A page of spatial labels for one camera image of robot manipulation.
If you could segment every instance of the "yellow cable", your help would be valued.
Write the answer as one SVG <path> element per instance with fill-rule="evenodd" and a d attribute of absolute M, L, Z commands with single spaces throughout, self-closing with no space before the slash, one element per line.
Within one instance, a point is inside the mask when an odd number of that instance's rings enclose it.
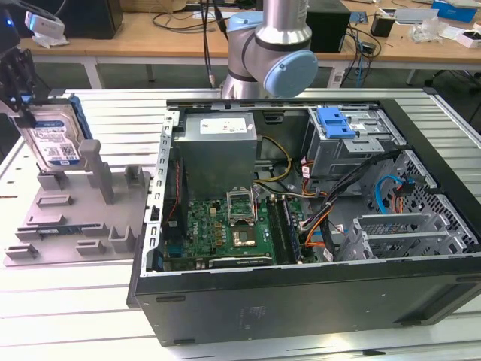
<path fill-rule="evenodd" d="M 286 155 L 286 158 L 287 158 L 287 168 L 286 168 L 286 171 L 284 173 L 282 173 L 281 175 L 278 175 L 276 177 L 272 177 L 272 178 L 267 178 L 267 179 L 256 179 L 254 180 L 255 183 L 258 183 L 258 182 L 274 182 L 274 181 L 278 181 L 280 179 L 283 179 L 284 177 L 286 177 L 289 172 L 291 171 L 291 167 L 292 167 L 292 158 L 289 156 L 289 154 L 286 152 L 286 150 L 284 149 L 284 147 L 282 145 L 280 145 L 279 143 L 277 143 L 273 138 L 271 137 L 268 137 L 266 135 L 263 135 L 262 136 L 263 138 L 266 138 L 268 139 L 269 141 L 271 141 L 272 143 L 274 143 L 285 155 Z"/>

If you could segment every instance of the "table leg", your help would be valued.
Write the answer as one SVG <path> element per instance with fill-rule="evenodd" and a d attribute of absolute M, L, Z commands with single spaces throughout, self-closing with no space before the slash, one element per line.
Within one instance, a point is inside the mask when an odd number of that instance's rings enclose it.
<path fill-rule="evenodd" d="M 89 78 L 90 87 L 92 89 L 104 89 L 104 82 L 101 79 L 101 75 L 97 69 L 97 61 L 94 57 L 88 58 L 83 61 L 83 66 L 87 77 Z"/>
<path fill-rule="evenodd" d="M 411 72 L 409 73 L 406 79 L 407 85 L 413 85 L 413 78 L 416 76 L 417 72 L 418 71 L 416 69 L 411 70 Z"/>
<path fill-rule="evenodd" d="M 345 72 L 346 66 L 344 64 L 334 64 L 329 76 L 328 88 L 340 88 Z"/>
<path fill-rule="evenodd" d="M 156 79 L 153 77 L 152 65 L 151 65 L 151 64 L 146 64 L 146 65 L 145 65 L 145 70 L 146 70 L 146 72 L 147 72 L 147 80 L 149 81 L 149 83 L 153 83 L 154 81 L 156 81 Z"/>

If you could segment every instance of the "motherboard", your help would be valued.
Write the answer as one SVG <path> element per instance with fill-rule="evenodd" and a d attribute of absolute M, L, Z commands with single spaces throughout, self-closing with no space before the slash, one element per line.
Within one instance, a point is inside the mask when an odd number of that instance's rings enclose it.
<path fill-rule="evenodd" d="M 191 201 L 186 237 L 166 242 L 163 266 L 176 271 L 295 262 L 301 247 L 295 230 L 302 220 L 297 198 Z"/>

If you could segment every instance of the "hard drive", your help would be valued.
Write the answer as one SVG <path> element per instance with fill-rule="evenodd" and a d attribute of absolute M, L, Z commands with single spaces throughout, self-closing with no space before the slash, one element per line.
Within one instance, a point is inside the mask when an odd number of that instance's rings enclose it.
<path fill-rule="evenodd" d="M 77 171 L 86 169 L 80 155 L 83 140 L 91 139 L 88 124 L 77 97 L 54 99 L 47 104 L 30 104 L 36 119 L 34 128 L 18 128 L 37 158 L 42 171 Z"/>

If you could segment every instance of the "label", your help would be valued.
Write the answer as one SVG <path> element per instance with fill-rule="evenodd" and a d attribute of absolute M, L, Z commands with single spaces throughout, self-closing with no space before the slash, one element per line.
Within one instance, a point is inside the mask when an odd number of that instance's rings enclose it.
<path fill-rule="evenodd" d="M 244 118 L 216 118 L 201 120 L 201 134 L 247 133 Z"/>
<path fill-rule="evenodd" d="M 340 233 L 344 234 L 344 225 L 337 224 L 335 225 L 335 230 L 331 232 L 332 235 L 339 235 Z"/>
<path fill-rule="evenodd" d="M 258 326 L 262 326 L 262 321 L 267 308 L 265 306 L 244 307 L 240 310 L 239 330 L 248 331 Z"/>
<path fill-rule="evenodd" d="M 310 169 L 309 167 L 302 167 L 302 177 L 309 179 L 310 178 Z"/>
<path fill-rule="evenodd" d="M 326 258 L 329 262 L 332 262 L 334 257 L 332 256 L 332 253 L 328 251 L 327 248 L 324 248 L 324 253 L 322 254 L 324 258 Z"/>
<path fill-rule="evenodd" d="M 349 124 L 349 127 L 351 130 L 366 130 L 366 127 L 362 123 L 357 123 L 357 124 Z"/>
<path fill-rule="evenodd" d="M 46 163 L 76 165 L 80 162 L 74 144 L 66 133 L 67 127 L 61 120 L 37 121 L 31 134 Z"/>
<path fill-rule="evenodd" d="M 56 235 L 59 231 L 57 229 L 39 229 L 37 233 L 39 235 Z"/>

